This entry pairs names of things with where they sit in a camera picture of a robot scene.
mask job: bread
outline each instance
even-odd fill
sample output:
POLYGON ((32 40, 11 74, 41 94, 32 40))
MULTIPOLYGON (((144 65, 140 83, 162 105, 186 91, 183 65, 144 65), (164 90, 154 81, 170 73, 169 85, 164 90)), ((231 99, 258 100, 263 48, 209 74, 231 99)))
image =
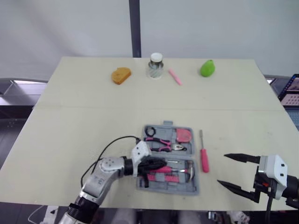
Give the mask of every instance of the bread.
POLYGON ((117 68, 111 75, 112 80, 120 85, 131 75, 131 70, 129 68, 117 68))

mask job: gray plastic tool case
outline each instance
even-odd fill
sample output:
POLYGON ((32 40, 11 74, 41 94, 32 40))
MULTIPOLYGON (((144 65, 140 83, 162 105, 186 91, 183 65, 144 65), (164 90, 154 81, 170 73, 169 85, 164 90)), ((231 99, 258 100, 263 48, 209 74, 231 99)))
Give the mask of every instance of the gray plastic tool case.
MULTIPOLYGON (((156 181, 149 181, 149 187, 144 187, 144 180, 142 177, 137 178, 137 188, 148 191, 169 193, 169 194, 180 194, 180 195, 197 195, 199 193, 199 172, 197 168, 197 163, 192 159, 192 155, 194 154, 195 144, 194 144, 194 135, 191 128, 188 127, 177 127, 172 125, 172 121, 164 121, 163 125, 146 125, 142 131, 142 139, 147 136, 145 133, 145 129, 147 127, 153 127, 156 130, 156 134, 153 136, 154 138, 160 138, 163 140, 170 140, 172 143, 176 142, 177 138, 177 128, 187 129, 192 134, 192 139, 188 143, 179 143, 186 147, 185 151, 174 151, 171 152, 155 152, 152 151, 152 156, 156 157, 164 157, 167 161, 167 165, 175 168, 175 169, 185 169, 187 161, 193 161, 194 166, 194 177, 191 181, 186 182, 188 179, 186 177, 186 173, 183 172, 172 172, 171 175, 177 175, 179 178, 179 182, 166 182, 164 173, 151 173, 155 175, 156 181)), ((147 144, 150 148, 159 148, 162 147, 163 144, 159 142, 147 141, 147 144)))

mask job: black pole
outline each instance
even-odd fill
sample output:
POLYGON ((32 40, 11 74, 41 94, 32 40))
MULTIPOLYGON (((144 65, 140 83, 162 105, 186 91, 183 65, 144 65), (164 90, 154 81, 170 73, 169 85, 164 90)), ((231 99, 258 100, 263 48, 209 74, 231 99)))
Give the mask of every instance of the black pole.
POLYGON ((141 57, 140 2, 129 0, 133 57, 141 57))

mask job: black cable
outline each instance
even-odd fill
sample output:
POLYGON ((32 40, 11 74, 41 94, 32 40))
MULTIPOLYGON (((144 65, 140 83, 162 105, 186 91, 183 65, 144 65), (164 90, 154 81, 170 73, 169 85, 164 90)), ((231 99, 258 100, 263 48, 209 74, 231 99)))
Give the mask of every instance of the black cable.
POLYGON ((136 136, 133 136, 133 135, 127 135, 127 136, 123 136, 123 137, 119 137, 117 139, 114 139, 113 141, 111 141, 105 148, 104 150, 101 152, 101 154, 99 155, 98 159, 92 164, 90 165, 90 167, 84 172, 84 174, 81 176, 81 187, 83 187, 83 178, 84 176, 88 173, 88 171, 93 167, 93 170, 91 173, 94 172, 94 169, 96 168, 98 162, 101 160, 101 156, 103 155, 103 153, 105 152, 105 150, 111 146, 114 142, 120 140, 120 139, 125 139, 125 138, 134 138, 136 139, 136 143, 138 143, 140 141, 140 138, 136 137, 136 136))
POLYGON ((268 203, 267 203, 267 210, 265 214, 265 223, 270 224, 270 214, 271 214, 271 206, 272 206, 273 197, 269 196, 268 203))
POLYGON ((96 163, 96 161, 90 165, 90 167, 83 173, 83 175, 81 176, 81 188, 83 187, 83 178, 84 176, 87 174, 87 172, 93 167, 93 165, 96 163))

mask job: green fruit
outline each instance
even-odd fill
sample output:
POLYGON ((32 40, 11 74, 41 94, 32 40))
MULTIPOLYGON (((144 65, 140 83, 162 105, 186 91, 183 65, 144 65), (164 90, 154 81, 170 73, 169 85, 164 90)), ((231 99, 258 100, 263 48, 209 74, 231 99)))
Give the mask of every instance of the green fruit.
POLYGON ((211 76, 215 71, 215 65, 213 60, 207 60, 200 68, 200 74, 204 77, 211 76))

